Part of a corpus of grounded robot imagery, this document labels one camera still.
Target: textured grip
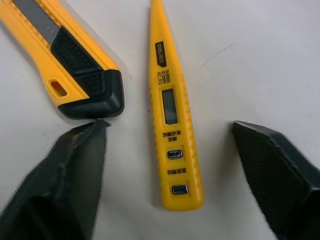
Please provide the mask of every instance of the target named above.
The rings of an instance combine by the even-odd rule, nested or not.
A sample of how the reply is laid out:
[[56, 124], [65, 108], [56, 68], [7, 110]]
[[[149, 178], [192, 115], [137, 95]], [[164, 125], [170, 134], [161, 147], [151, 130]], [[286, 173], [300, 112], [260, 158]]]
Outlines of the textured grip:
[[71, 76], [102, 71], [99, 64], [63, 26], [54, 39], [51, 52]]
[[232, 128], [244, 173], [278, 239], [320, 239], [320, 173], [281, 133], [245, 122]]

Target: yellow voltage tester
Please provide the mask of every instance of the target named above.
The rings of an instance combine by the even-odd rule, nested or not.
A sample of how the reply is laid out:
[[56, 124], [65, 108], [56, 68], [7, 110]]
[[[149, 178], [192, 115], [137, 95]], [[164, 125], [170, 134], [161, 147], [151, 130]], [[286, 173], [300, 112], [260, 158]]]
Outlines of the yellow voltage tester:
[[96, 119], [124, 110], [119, 68], [58, 0], [0, 0], [0, 19], [32, 57], [64, 115]]
[[198, 209], [204, 195], [187, 88], [162, 0], [151, 5], [149, 74], [162, 204]]

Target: black label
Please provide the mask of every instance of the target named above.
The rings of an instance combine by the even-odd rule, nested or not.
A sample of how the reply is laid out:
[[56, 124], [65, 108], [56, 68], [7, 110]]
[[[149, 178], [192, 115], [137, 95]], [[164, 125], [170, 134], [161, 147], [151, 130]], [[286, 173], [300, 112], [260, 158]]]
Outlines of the black label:
[[163, 41], [157, 42], [155, 44], [155, 52], [156, 52], [156, 60], [158, 65], [162, 68], [167, 66], [166, 52], [165, 52], [165, 44]]

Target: black rubber grip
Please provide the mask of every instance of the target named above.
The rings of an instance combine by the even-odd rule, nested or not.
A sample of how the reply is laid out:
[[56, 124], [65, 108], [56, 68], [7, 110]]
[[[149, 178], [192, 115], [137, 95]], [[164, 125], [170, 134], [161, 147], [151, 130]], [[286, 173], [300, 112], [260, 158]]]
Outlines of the black rubber grip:
[[52, 43], [51, 52], [73, 77], [102, 71], [102, 67], [63, 26]]
[[103, 70], [63, 26], [53, 41], [51, 52], [90, 97], [58, 106], [65, 116], [98, 119], [122, 113], [125, 98], [120, 71]]

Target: white surface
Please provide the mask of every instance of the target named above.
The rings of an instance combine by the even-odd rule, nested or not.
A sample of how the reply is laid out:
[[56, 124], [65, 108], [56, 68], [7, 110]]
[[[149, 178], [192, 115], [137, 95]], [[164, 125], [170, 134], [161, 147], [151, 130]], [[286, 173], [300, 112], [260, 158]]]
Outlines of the white surface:
[[[242, 120], [281, 131], [320, 167], [320, 2], [164, 3], [187, 81], [205, 203], [178, 213], [160, 203], [149, 112], [150, 1], [67, 0], [123, 62], [126, 108], [108, 119], [112, 127], [94, 239], [273, 240], [228, 124]], [[3, 208], [57, 137], [86, 121], [58, 114], [35, 65], [3, 25], [0, 73]]]

